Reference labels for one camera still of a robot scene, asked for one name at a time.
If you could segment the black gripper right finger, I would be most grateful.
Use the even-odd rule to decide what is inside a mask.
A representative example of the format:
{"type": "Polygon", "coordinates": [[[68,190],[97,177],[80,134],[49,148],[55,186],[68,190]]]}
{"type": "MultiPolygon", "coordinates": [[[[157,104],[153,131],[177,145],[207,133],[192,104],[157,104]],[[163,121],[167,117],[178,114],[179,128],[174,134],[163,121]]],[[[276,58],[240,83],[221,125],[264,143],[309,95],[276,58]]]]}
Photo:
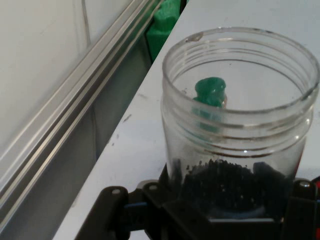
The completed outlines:
{"type": "Polygon", "coordinates": [[[283,240],[320,238],[320,180],[298,179],[288,199],[282,225],[283,240]]]}

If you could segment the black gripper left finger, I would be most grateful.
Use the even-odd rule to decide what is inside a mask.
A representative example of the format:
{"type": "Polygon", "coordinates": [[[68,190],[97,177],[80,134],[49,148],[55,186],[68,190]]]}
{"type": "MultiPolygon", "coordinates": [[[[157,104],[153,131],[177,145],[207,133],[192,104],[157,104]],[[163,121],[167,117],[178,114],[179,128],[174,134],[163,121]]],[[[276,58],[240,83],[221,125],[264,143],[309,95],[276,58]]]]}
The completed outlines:
{"type": "Polygon", "coordinates": [[[158,182],[145,183],[133,192],[123,186],[101,190],[75,238],[128,240],[140,230],[151,240],[213,238],[211,223],[171,191],[166,169],[158,182]]]}

